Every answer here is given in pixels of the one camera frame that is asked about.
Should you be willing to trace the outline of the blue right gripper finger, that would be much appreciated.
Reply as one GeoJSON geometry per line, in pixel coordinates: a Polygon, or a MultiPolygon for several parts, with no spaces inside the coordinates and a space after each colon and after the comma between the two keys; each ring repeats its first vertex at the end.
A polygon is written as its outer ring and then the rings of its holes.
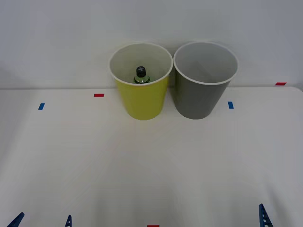
{"type": "Polygon", "coordinates": [[[270,221],[270,218],[265,210],[264,205],[261,203],[258,206],[259,209],[259,224],[260,227],[273,227],[272,222],[270,221]]]}

